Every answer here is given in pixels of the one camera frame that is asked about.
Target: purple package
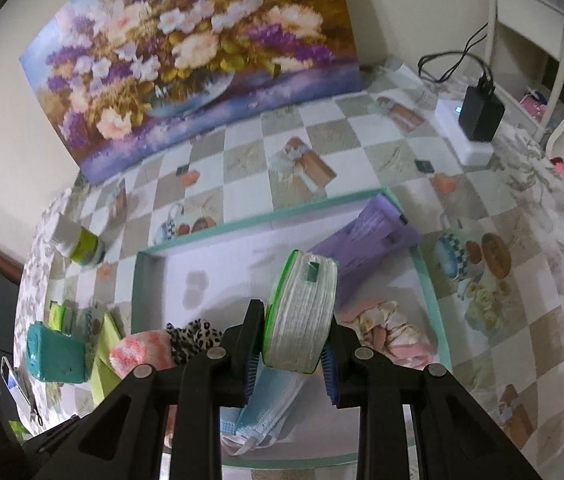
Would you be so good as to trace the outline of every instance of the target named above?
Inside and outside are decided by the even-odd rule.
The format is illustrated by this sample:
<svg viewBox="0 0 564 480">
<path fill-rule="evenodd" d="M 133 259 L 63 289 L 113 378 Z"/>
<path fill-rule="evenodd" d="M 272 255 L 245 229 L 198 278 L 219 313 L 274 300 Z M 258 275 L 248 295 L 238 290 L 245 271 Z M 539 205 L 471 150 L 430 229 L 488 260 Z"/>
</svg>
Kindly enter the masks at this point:
<svg viewBox="0 0 564 480">
<path fill-rule="evenodd" d="M 337 261 L 335 309 L 351 296 L 387 254 L 416 246 L 422 236 L 384 195 L 374 196 L 359 216 L 309 252 Z"/>
</svg>

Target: screw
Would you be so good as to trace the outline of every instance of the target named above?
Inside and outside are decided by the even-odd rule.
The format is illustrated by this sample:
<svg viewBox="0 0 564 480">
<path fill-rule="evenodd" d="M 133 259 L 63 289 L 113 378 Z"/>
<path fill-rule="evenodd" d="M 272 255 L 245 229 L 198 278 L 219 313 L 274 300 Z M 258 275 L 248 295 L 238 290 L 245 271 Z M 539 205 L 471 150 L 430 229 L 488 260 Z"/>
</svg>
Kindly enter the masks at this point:
<svg viewBox="0 0 564 480">
<path fill-rule="evenodd" d="M 145 379 L 153 373 L 153 367 L 151 365 L 139 365 L 135 367 L 132 374 L 138 379 Z"/>
<path fill-rule="evenodd" d="M 214 346 L 208 349 L 206 355 L 209 359 L 222 359 L 226 355 L 226 350 L 221 346 Z"/>
<path fill-rule="evenodd" d="M 443 377 L 446 375 L 446 368 L 440 363 L 433 363 L 427 366 L 428 373 L 433 377 Z"/>
<path fill-rule="evenodd" d="M 355 350 L 355 357 L 366 361 L 367 359 L 373 357 L 373 350 L 367 348 L 366 346 L 361 346 L 360 348 Z"/>
</svg>

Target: checkered tablecloth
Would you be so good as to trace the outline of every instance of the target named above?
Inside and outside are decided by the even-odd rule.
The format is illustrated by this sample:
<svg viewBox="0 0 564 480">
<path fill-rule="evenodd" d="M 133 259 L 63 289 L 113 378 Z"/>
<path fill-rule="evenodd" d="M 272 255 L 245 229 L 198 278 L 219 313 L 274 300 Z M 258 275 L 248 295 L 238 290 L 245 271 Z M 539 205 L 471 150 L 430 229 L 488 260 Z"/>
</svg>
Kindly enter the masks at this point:
<svg viewBox="0 0 564 480">
<path fill-rule="evenodd" d="M 438 89 L 440 95 L 461 100 L 462 83 L 454 84 Z M 378 96 L 427 121 L 405 133 L 392 118 L 371 111 Z M 512 384 L 530 423 L 524 455 L 535 466 L 558 456 L 564 448 L 564 180 L 518 125 L 514 110 L 507 110 L 494 139 L 489 166 L 463 167 L 438 134 L 423 96 L 421 83 L 404 67 L 397 73 L 380 70 L 365 92 L 266 112 L 174 146 L 122 174 L 129 196 L 122 221 L 111 222 L 107 206 L 118 177 L 98 187 L 68 190 L 45 212 L 24 269 L 15 365 L 23 366 L 26 329 L 44 319 L 50 300 L 84 307 L 95 298 L 110 305 L 120 331 L 129 333 L 135 254 L 151 243 L 174 203 L 220 223 L 389 186 L 424 234 L 421 249 L 440 303 L 454 374 L 491 412 Z M 303 140 L 337 174 L 325 187 L 309 189 L 299 176 L 280 178 L 271 168 L 291 137 Z M 455 190 L 440 191 L 433 174 L 418 170 L 416 159 L 430 161 L 436 174 L 454 181 Z M 185 186 L 182 176 L 194 171 L 198 180 Z M 68 264 L 50 248 L 43 231 L 56 211 L 102 234 L 105 271 Z M 505 299 L 496 331 L 472 328 L 469 302 L 460 299 L 458 283 L 442 275 L 433 246 L 443 233 L 444 218 L 476 221 L 508 248 L 512 270 L 502 285 Z M 46 426 L 92 409 L 84 386 L 29 381 Z"/>
</svg>

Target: wall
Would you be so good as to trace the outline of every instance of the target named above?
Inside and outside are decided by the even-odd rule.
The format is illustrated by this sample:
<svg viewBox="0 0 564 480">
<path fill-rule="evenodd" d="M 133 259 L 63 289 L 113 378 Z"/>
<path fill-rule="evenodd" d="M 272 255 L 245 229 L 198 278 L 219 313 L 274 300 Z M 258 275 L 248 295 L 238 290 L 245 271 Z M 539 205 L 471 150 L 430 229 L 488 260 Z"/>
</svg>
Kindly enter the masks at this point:
<svg viewBox="0 0 564 480">
<path fill-rule="evenodd" d="M 8 0 L 0 10 L 0 250 L 22 262 L 41 211 L 78 171 L 18 62 L 66 1 Z M 361 61 L 376 62 L 392 52 L 412 67 L 423 54 L 462 48 L 486 22 L 488 8 L 488 0 L 348 2 Z"/>
</svg>

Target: blue surgical mask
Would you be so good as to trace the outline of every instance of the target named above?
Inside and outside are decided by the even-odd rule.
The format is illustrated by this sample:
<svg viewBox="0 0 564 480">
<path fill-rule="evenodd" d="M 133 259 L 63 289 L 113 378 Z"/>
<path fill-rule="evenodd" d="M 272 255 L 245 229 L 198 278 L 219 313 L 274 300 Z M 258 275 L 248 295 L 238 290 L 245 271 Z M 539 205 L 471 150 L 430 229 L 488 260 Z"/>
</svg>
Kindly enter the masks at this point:
<svg viewBox="0 0 564 480">
<path fill-rule="evenodd" d="M 256 447 L 274 444 L 288 417 L 290 407 L 308 375 L 257 366 L 255 388 L 244 408 L 221 408 L 222 442 L 242 454 Z"/>
</svg>

